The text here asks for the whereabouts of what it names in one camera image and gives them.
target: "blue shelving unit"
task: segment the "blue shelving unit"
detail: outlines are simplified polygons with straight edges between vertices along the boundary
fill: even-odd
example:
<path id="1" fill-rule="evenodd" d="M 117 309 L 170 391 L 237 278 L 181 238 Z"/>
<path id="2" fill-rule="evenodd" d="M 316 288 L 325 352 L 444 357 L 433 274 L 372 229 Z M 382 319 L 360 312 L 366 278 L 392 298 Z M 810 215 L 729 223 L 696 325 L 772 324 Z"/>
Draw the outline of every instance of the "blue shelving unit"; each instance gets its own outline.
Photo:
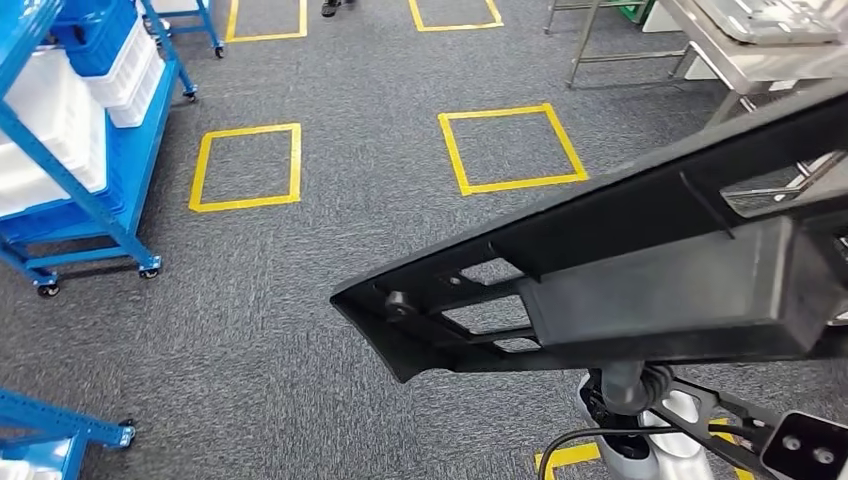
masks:
<path id="1" fill-rule="evenodd" d="M 209 35 L 209 40 L 212 43 L 212 48 L 215 49 L 215 55 L 218 58 L 224 57 L 224 42 L 221 41 L 220 37 L 218 37 L 218 33 L 215 32 L 215 24 L 212 23 L 212 17 L 209 15 L 209 12 L 212 11 L 214 1 L 215 0 L 195 0 L 197 2 L 197 8 L 194 10 L 183 10 L 177 12 L 159 12 L 158 15 L 161 18 L 176 18 L 176 17 L 199 17 L 202 25 L 186 25 L 181 27 L 171 27 L 170 32 L 173 34 L 178 33 L 192 33 L 192 32 L 206 32 Z"/>
<path id="2" fill-rule="evenodd" d="M 34 469 L 55 470 L 75 480 L 90 443 L 126 448 L 135 437 L 132 420 L 109 423 L 0 389 L 0 427 L 37 433 L 0 438 L 0 459 L 24 460 Z"/>
<path id="3" fill-rule="evenodd" d="M 168 118 L 176 77 L 182 82 L 183 96 L 189 101 L 196 99 L 197 87 L 191 82 L 173 45 L 165 35 L 150 0 L 140 0 L 148 12 L 156 34 L 162 39 L 166 67 L 144 123 L 136 128 L 118 129 L 110 122 L 107 127 L 107 142 L 117 143 L 123 153 L 121 161 L 114 161 L 112 165 L 119 168 L 118 177 L 122 182 L 125 207 L 121 212 L 112 213 L 65 169 L 2 101 L 33 49 L 42 41 L 56 20 L 65 0 L 4 0 L 9 1 L 12 3 L 11 8 L 4 5 L 0 9 L 0 130 L 68 192 L 73 201 L 88 214 L 89 219 L 45 234 L 16 239 L 14 243 L 0 237 L 0 260 L 29 277 L 43 296 L 59 293 L 58 276 L 48 268 L 68 263 L 130 256 L 138 263 L 142 277 L 156 276 L 162 265 L 161 258 L 151 253 L 138 239 L 138 222 Z M 117 245 L 46 257 L 34 257 L 27 248 L 38 243 L 105 236 L 111 237 Z"/>

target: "yellow tape square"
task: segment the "yellow tape square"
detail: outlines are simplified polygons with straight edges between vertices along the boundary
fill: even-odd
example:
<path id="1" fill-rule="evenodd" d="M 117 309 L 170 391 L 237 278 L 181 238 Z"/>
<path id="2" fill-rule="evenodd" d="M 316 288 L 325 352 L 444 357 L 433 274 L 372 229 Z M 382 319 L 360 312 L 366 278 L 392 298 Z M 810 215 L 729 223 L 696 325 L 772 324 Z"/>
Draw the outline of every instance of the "yellow tape square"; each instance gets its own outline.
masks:
<path id="1" fill-rule="evenodd" d="M 447 32 L 450 30 L 478 30 L 481 28 L 503 27 L 503 19 L 498 7 L 495 6 L 494 0 L 485 0 L 489 12 L 492 14 L 492 21 L 489 23 L 479 23 L 473 25 L 440 25 L 428 27 L 421 20 L 421 11 L 418 9 L 417 0 L 409 0 L 409 10 L 412 12 L 412 20 L 415 22 L 415 28 L 419 32 Z"/>
<path id="2" fill-rule="evenodd" d="M 462 160 L 459 158 L 459 148 L 456 145 L 456 139 L 453 135 L 453 130 L 450 126 L 451 120 L 461 118 L 490 118 L 490 117 L 506 117 L 510 115 L 524 115 L 530 113 L 544 113 L 548 121 L 553 127 L 557 138 L 559 139 L 562 150 L 565 152 L 569 163 L 571 164 L 574 173 L 566 175 L 550 175 L 546 177 L 528 178 L 526 180 L 511 180 L 506 182 L 485 183 L 480 185 L 471 185 L 468 183 L 468 177 L 465 174 L 465 167 L 462 165 Z M 459 191 L 462 195 L 471 195 L 474 193 L 489 193 L 500 190 L 514 190 L 517 188 L 541 187 L 545 185 L 557 185 L 560 183 L 582 182 L 589 178 L 583 164 L 577 157 L 577 152 L 568 139 L 565 129 L 554 112 L 554 108 L 550 103 L 531 107 L 505 108 L 500 110 L 483 110 L 477 112 L 453 112 L 440 113 L 439 124 L 442 127 L 442 133 L 445 136 L 445 144 L 448 147 L 451 165 L 453 166 L 454 174 L 456 174 L 456 182 L 459 185 Z"/>
<path id="3" fill-rule="evenodd" d="M 285 40 L 287 38 L 302 38 L 306 36 L 306 0 L 300 0 L 298 7 L 298 30 L 293 33 L 271 33 L 268 35 L 236 36 L 239 0 L 230 0 L 230 17 L 227 19 L 227 33 L 224 41 L 228 43 L 260 42 L 263 40 Z"/>
<path id="4" fill-rule="evenodd" d="M 710 421 L 710 423 L 727 425 L 727 419 L 719 418 Z M 736 440 L 733 438 L 733 436 L 727 433 L 715 433 L 714 435 L 717 435 L 727 440 L 728 442 L 736 443 Z M 601 458 L 601 452 L 600 450 L 598 450 L 598 445 L 594 442 L 554 450 L 554 452 L 551 454 L 551 458 L 548 460 L 547 468 L 545 468 L 545 480 L 556 479 L 556 477 L 554 476 L 554 468 L 567 467 L 569 465 L 589 462 L 592 460 L 597 460 L 599 458 Z M 534 464 L 536 465 L 537 472 L 539 471 L 540 463 L 542 463 L 542 454 L 537 453 L 534 457 Z M 750 472 L 739 468 L 734 468 L 733 470 L 739 480 L 755 480 L 754 476 L 751 475 Z"/>
<path id="5" fill-rule="evenodd" d="M 206 180 L 206 165 L 209 163 L 209 152 L 212 140 L 216 138 L 237 137 L 241 135 L 257 135 L 260 133 L 291 132 L 291 167 L 289 169 L 289 193 L 272 197 L 259 197 L 247 200 L 230 200 L 224 202 L 203 203 L 203 183 Z M 217 130 L 203 135 L 200 150 L 197 153 L 197 167 L 194 170 L 194 181 L 191 184 L 191 196 L 188 207 L 195 212 L 220 212 L 240 208 L 253 208 L 265 205 L 282 205 L 300 201 L 300 124 L 286 123 L 282 125 L 265 125 L 261 127 L 237 128 L 234 130 Z"/>

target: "white crate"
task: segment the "white crate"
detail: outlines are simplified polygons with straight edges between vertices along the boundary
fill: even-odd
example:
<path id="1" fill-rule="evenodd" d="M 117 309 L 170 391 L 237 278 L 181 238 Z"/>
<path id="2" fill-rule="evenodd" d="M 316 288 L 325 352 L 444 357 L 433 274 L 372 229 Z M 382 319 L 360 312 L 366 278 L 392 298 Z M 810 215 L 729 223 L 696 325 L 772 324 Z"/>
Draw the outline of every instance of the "white crate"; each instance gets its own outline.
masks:
<path id="1" fill-rule="evenodd" d="M 153 94 L 159 87 L 162 73 L 165 71 L 165 62 L 159 58 L 154 50 L 144 68 L 141 81 L 135 86 L 127 104 L 119 107 L 109 107 L 109 117 L 118 128 L 132 128 L 141 125 L 153 100 Z"/>
<path id="2" fill-rule="evenodd" d="M 38 470 L 32 480 L 62 480 L 62 472 L 56 470 Z"/>
<path id="3" fill-rule="evenodd" d="M 156 42 L 144 30 L 141 17 L 136 20 L 112 62 L 109 73 L 99 77 L 84 77 L 91 94 L 104 107 L 127 105 L 144 74 L 150 55 L 156 52 Z"/>
<path id="4" fill-rule="evenodd" d="M 5 100 L 91 192 L 106 187 L 106 115 L 62 50 L 32 55 Z M 0 132 L 0 216 L 69 195 Z"/>
<path id="5" fill-rule="evenodd" d="M 23 460 L 0 460 L 0 480 L 32 480 L 35 470 Z"/>

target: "black shoe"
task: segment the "black shoe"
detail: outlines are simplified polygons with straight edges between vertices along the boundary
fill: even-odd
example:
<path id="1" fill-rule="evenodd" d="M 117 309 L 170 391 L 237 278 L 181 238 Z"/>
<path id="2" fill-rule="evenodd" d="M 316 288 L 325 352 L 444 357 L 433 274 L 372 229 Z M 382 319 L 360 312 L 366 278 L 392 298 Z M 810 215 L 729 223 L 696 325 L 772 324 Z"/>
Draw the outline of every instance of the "black shoe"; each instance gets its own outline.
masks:
<path id="1" fill-rule="evenodd" d="M 336 10 L 339 8 L 339 0 L 327 0 L 321 7 L 322 17 L 332 17 L 336 15 Z"/>

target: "green container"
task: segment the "green container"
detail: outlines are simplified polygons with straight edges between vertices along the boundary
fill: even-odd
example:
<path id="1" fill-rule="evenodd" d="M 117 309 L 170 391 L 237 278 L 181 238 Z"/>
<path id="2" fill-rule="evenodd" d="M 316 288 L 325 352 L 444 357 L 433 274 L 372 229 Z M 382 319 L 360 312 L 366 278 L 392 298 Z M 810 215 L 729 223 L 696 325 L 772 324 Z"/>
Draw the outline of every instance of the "green container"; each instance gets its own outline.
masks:
<path id="1" fill-rule="evenodd" d="M 641 12 L 639 12 L 639 7 L 618 7 L 618 9 L 621 11 L 621 13 L 624 14 L 625 17 L 630 19 L 631 22 L 638 25 L 645 23 L 645 19 L 648 18 L 648 14 L 651 13 L 652 8 L 654 8 L 654 0 L 649 0 L 648 4 L 645 5 L 644 9 Z"/>

